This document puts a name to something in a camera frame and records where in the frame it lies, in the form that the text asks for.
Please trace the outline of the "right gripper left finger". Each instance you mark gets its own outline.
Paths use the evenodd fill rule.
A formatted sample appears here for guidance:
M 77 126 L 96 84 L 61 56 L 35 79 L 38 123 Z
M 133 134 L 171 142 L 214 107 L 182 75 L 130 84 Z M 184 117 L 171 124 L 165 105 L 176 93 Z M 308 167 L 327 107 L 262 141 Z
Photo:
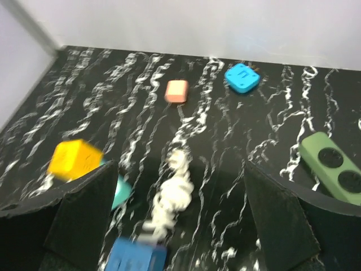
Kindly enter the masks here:
M 109 161 L 1 208 L 1 270 L 96 270 L 118 180 Z

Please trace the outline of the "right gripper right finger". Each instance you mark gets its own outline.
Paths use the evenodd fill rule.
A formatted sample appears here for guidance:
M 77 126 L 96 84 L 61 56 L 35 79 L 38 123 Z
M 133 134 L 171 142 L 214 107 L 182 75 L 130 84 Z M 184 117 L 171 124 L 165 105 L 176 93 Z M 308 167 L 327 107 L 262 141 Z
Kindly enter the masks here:
M 244 182 L 268 270 L 360 270 L 360 207 L 251 161 Z

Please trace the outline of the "blue cube plug adapter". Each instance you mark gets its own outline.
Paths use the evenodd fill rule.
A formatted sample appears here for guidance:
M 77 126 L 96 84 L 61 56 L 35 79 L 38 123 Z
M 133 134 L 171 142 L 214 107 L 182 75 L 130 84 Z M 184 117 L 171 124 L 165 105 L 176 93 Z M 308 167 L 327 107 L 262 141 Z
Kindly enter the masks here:
M 117 238 L 105 271 L 161 271 L 166 258 L 167 249 L 164 246 Z

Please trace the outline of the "yellow cube socket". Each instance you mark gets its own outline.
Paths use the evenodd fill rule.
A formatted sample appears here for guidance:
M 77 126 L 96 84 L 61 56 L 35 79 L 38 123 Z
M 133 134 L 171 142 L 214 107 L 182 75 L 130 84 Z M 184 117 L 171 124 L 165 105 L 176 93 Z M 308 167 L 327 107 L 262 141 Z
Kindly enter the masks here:
M 101 165 L 103 153 L 83 139 L 60 142 L 52 155 L 47 172 L 69 182 Z

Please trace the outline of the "light blue small adapter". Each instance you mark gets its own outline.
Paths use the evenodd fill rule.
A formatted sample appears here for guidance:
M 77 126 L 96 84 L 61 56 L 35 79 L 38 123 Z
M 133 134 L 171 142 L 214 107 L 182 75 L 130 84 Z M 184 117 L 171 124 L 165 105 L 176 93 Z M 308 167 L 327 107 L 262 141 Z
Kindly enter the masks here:
M 224 78 L 230 88 L 239 94 L 245 94 L 256 87 L 260 82 L 260 75 L 245 64 L 238 63 L 231 67 Z

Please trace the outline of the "salmon pink small adapter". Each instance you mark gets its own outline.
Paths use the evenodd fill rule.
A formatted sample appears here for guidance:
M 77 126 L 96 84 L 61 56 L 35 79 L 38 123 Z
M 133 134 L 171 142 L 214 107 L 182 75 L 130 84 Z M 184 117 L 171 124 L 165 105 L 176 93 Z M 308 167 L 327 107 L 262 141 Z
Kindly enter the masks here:
M 184 103 L 187 100 L 188 82 L 186 80 L 170 80 L 165 92 L 165 100 L 169 103 Z

